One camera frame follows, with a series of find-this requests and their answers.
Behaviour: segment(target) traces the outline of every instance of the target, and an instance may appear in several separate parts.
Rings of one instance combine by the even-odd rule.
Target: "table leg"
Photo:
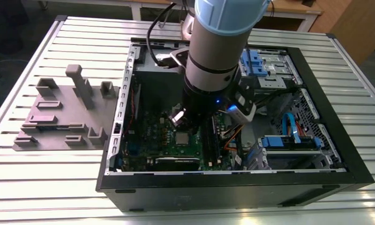
[[[306,15],[306,18],[302,21],[299,29],[298,29],[299,32],[308,32],[310,31],[310,28],[314,24],[314,21],[315,21],[316,17],[318,17],[318,15]]]
[[[48,9],[48,2],[47,1],[37,1],[40,9],[45,11]]]
[[[140,21],[142,20],[140,6],[136,4],[132,4],[131,10],[132,10],[132,19]]]

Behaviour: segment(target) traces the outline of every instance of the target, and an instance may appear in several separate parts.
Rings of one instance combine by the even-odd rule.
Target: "metal table surface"
[[[95,191],[101,150],[12,150],[43,77],[72,85],[64,71],[80,64],[91,85],[121,84],[131,37],[151,22],[68,17],[56,21],[0,108],[0,222],[56,224],[375,224],[375,184],[304,207],[123,213]],[[179,24],[154,38],[180,39]],[[324,34],[254,30],[256,45],[299,47],[375,179],[375,90],[341,44]]]

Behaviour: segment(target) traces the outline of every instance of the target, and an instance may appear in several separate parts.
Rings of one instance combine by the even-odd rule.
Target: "blue indicator light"
[[[235,105],[231,105],[231,107],[227,109],[228,111],[236,109],[236,106]]]

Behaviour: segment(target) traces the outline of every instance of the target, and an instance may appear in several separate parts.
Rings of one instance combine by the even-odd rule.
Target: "green circuit board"
[[[174,129],[167,119],[170,111],[160,114],[144,112],[144,120],[139,125],[139,141],[128,141],[128,157],[124,162],[128,171],[143,172],[147,164],[158,157],[184,157],[200,160],[202,171],[227,170],[231,164],[230,157],[222,157],[216,165],[204,161],[200,130],[195,135]],[[215,115],[218,133],[226,129],[224,118],[220,113]]]

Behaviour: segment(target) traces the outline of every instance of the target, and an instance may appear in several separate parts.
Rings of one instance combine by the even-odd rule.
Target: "floor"
[[[23,4],[29,17],[29,23],[17,27],[17,32],[20,34],[24,47],[16,54],[4,55],[0,53],[0,60],[29,60],[57,15],[127,20],[132,19],[132,13],[128,7],[49,2],[48,10],[41,11],[36,1],[24,0]],[[142,9],[143,20],[152,21],[158,14],[159,9]],[[179,11],[175,10],[168,21],[178,23],[179,20]],[[25,65],[27,63],[21,61],[4,61],[0,63],[0,106],[24,70]],[[361,65],[361,69],[375,86],[375,52]]]

